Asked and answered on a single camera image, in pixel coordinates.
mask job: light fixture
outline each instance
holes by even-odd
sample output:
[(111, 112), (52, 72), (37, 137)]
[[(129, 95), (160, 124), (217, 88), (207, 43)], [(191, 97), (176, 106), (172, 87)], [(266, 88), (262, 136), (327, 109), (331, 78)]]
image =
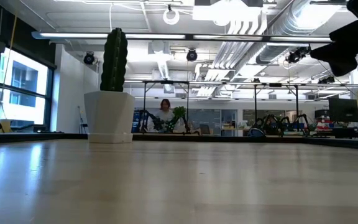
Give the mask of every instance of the light fixture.
[(125, 80), (125, 83), (143, 83), (142, 80)]
[[(107, 39), (107, 33), (74, 33), (32, 32), (35, 39)], [(200, 40), (200, 41), (234, 41), (234, 42), (274, 42), (274, 43), (301, 43), (301, 44), (330, 44), (329, 37), (307, 36), (273, 36), (273, 35), (212, 35), (212, 34), (145, 34), (126, 33), (128, 40)]]
[(190, 84), (222, 85), (223, 82), (189, 82)]
[(126, 34), (128, 40), (184, 40), (185, 34)]
[(145, 1), (136, 1), (136, 0), (54, 0), (56, 2), (82, 2), (85, 4), (171, 4), (175, 6), (181, 6), (183, 3), (181, 1), (154, 1), (154, 0), (145, 0)]
[[(172, 19), (169, 19), (168, 18), (168, 13), (169, 12), (173, 12), (173, 13), (175, 13), (175, 15), (173, 16), (173, 18)], [(179, 18), (180, 18), (180, 16), (179, 16), (179, 11), (177, 11), (176, 9), (174, 9), (174, 10), (165, 10), (164, 11), (164, 14), (162, 15), (162, 19), (164, 20), (164, 22), (166, 23), (166, 24), (168, 24), (168, 25), (175, 25), (175, 24), (177, 24), (178, 22), (179, 22)]]
[(108, 34), (40, 33), (32, 32), (35, 39), (107, 39)]
[[(102, 33), (42, 33), (32, 32), (35, 39), (107, 39)], [(126, 34), (128, 40), (185, 40), (185, 34)]]

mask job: monitor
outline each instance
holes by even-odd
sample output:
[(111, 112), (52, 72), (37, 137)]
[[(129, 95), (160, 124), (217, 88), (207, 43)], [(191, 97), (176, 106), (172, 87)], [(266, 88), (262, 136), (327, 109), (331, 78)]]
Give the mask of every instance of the monitor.
[(357, 100), (329, 98), (328, 103), (331, 121), (358, 122)]

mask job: green plant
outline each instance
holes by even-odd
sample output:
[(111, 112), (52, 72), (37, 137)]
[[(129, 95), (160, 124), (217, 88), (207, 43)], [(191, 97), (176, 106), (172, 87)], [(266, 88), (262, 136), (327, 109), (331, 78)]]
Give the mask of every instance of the green plant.
[(115, 28), (104, 45), (104, 63), (101, 76), (101, 91), (123, 91), (125, 66), (127, 64), (128, 41), (120, 28)]
[(186, 109), (184, 106), (178, 106), (173, 109), (172, 113), (176, 118), (180, 119), (186, 116)]

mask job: white wall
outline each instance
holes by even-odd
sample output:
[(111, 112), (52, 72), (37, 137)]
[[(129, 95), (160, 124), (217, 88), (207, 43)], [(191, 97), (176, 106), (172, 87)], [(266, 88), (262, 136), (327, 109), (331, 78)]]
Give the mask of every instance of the white wall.
[(97, 91), (99, 75), (66, 52), (62, 44), (56, 46), (53, 80), (51, 131), (78, 133), (81, 117), (86, 123), (84, 93)]

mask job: black frame structure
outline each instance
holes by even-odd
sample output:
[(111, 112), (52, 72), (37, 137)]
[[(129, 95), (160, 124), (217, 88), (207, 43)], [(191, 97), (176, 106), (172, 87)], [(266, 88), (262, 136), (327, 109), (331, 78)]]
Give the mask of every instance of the black frame structure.
[[(144, 83), (144, 95), (143, 95), (143, 111), (146, 111), (146, 93), (151, 89), (153, 88), (153, 86), (156, 84), (156, 83), (159, 83), (159, 84), (169, 84), (169, 85), (173, 85), (175, 83), (178, 83), (178, 84), (185, 84), (187, 85), (187, 107), (186, 107), (186, 120), (188, 121), (189, 120), (189, 90), (190, 90), (190, 82), (189, 81), (173, 81), (173, 80), (144, 80), (142, 81)], [(148, 83), (153, 83), (153, 85), (150, 87), (150, 88), (147, 88), (147, 84)], [(142, 120), (142, 127), (144, 127), (145, 125), (145, 119)]]
[[(144, 95), (143, 95), (143, 110), (146, 110), (146, 93), (156, 84), (156, 83), (160, 83), (160, 84), (185, 84), (187, 85), (187, 97), (183, 97), (182, 99), (186, 99), (186, 104), (187, 104), (187, 108), (186, 108), (186, 120), (188, 121), (188, 113), (189, 113), (189, 90), (190, 90), (190, 85), (191, 84), (202, 84), (205, 82), (193, 82), (193, 81), (181, 81), (181, 80), (131, 80), (128, 81), (129, 83), (134, 83), (134, 82), (139, 82), (139, 83), (144, 83)], [(153, 83), (152, 86), (150, 86), (149, 88), (147, 88), (147, 84), (148, 83)], [(283, 86), (287, 87), (288, 90), (295, 95), (295, 103), (296, 103), (296, 117), (299, 118), (299, 96), (298, 96), (298, 90), (300, 86), (320, 86), (320, 87), (345, 87), (345, 88), (354, 88), (354, 87), (358, 87), (358, 84), (314, 84), (314, 83), (239, 83), (239, 82), (207, 82), (209, 85), (226, 85), (226, 84), (232, 84), (232, 85), (247, 85), (247, 86), (253, 86), (254, 89), (254, 110), (255, 110), (255, 121), (257, 121), (258, 117), (257, 117), (257, 95), (258, 93), (264, 89), (266, 86), (268, 87), (273, 87), (273, 88), (281, 88)], [(262, 86), (262, 89), (259, 89), (259, 91), (257, 91), (257, 87), (258, 86)], [(293, 86), (295, 88), (295, 92), (290, 88), (291, 86)], [(200, 98), (200, 100), (212, 100), (212, 98)], [(296, 121), (297, 124), (297, 131), (299, 131), (299, 119), (297, 119)]]

